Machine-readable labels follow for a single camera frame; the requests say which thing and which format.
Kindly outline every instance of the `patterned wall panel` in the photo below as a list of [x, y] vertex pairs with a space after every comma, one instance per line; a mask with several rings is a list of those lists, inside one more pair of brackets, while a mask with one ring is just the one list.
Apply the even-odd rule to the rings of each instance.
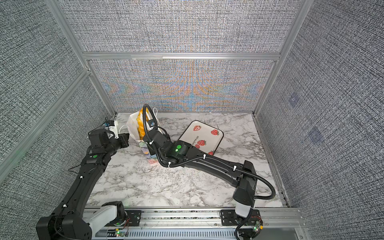
[[37, 239], [35, 226], [70, 188], [89, 146], [88, 131], [110, 118], [87, 78], [0, 185], [0, 239]]
[[279, 52], [301, 0], [59, 0], [85, 51]]
[[252, 111], [273, 61], [92, 60], [118, 112]]
[[383, 9], [316, 0], [259, 115], [313, 239], [384, 239]]
[[83, 69], [49, 8], [0, 2], [0, 161]]

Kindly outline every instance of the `strawberry print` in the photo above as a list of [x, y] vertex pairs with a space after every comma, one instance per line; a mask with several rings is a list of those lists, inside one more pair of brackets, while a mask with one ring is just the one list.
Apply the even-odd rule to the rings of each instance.
[[212, 133], [213, 135], [218, 135], [218, 130], [217, 130], [217, 129], [212, 130], [211, 133]]
[[205, 140], [200, 140], [197, 142], [198, 145], [201, 145], [201, 146], [204, 146], [207, 144], [207, 142]]

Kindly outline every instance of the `strawberry tray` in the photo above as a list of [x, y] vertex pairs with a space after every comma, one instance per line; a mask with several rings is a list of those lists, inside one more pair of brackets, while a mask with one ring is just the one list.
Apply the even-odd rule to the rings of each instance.
[[213, 155], [224, 133], [200, 121], [193, 121], [179, 140], [192, 144], [203, 152]]

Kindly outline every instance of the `marble countertop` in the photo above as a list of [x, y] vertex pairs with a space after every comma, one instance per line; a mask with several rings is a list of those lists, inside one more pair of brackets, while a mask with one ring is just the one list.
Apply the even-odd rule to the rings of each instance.
[[[128, 113], [118, 114], [123, 126]], [[232, 162], [248, 160], [256, 173], [273, 186], [271, 170], [249, 113], [159, 113], [157, 115], [171, 139], [177, 140], [188, 125], [199, 120], [224, 132], [215, 156]], [[128, 133], [126, 127], [121, 132]], [[125, 207], [232, 207], [235, 188], [210, 174], [187, 167], [164, 168], [149, 164], [138, 143], [129, 139], [130, 146], [120, 149], [105, 173], [96, 183], [88, 205], [102, 205], [122, 201]], [[269, 195], [268, 187], [258, 181], [256, 195]], [[282, 207], [278, 193], [271, 200], [255, 201], [255, 207]]]

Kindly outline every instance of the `bracket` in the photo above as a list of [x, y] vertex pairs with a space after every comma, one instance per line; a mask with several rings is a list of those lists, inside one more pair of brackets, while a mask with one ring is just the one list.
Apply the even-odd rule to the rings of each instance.
[[[257, 209], [253, 209], [251, 216], [260, 216], [260, 212]], [[236, 214], [235, 210], [221, 210], [220, 211], [221, 224], [223, 226], [236, 226], [242, 221], [242, 218]], [[253, 218], [249, 218], [248, 222], [244, 225], [253, 226], [256, 221]]]
[[[141, 210], [126, 210], [127, 218], [130, 218], [128, 227], [138, 227], [141, 219]], [[114, 224], [108, 223], [106, 227], [119, 227]]]

